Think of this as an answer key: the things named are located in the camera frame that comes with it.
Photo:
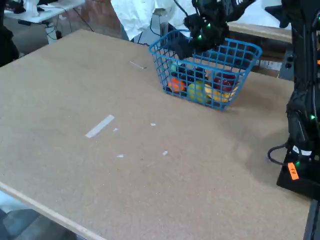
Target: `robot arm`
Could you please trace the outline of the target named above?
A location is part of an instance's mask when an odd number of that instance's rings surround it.
[[[192,0],[196,13],[185,12],[184,19],[191,40],[177,44],[182,50],[179,57],[190,57],[194,51],[205,52],[223,44],[229,34],[227,23],[239,19],[253,2],[255,0]],[[294,65],[294,90],[286,106],[288,140],[271,148],[268,157],[282,166],[279,186],[320,200],[320,76],[317,65],[320,1],[282,0],[281,12],[281,26],[288,23],[292,26],[290,61]],[[271,153],[280,148],[287,148],[283,162],[271,157]],[[293,164],[300,175],[296,180],[290,175],[289,166]]]

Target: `orange label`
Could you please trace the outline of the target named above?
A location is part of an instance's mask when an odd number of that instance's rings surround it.
[[[298,173],[296,170],[296,166],[292,162],[288,163],[288,169],[289,169],[292,180],[299,179],[299,176],[298,176]]]

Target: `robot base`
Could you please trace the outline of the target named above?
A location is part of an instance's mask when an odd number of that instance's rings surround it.
[[[287,154],[284,163],[294,162]],[[320,161],[303,159],[294,164],[299,179],[292,180],[288,165],[283,166],[276,184],[282,188],[320,201]]]

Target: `wooden board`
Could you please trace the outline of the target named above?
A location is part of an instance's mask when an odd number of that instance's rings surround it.
[[[0,84],[0,189],[83,237],[303,238],[310,201],[266,160],[288,137],[291,82],[251,73],[220,112],[163,93],[146,47],[78,31]]]
[[[292,43],[291,30],[254,24],[228,23],[230,31]]]

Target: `blue basket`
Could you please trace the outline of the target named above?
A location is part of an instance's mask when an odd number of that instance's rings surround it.
[[[262,54],[254,44],[225,39],[216,50],[194,52],[179,60],[171,43],[185,37],[174,30],[149,47],[163,90],[211,108],[225,110],[238,95],[246,78]]]

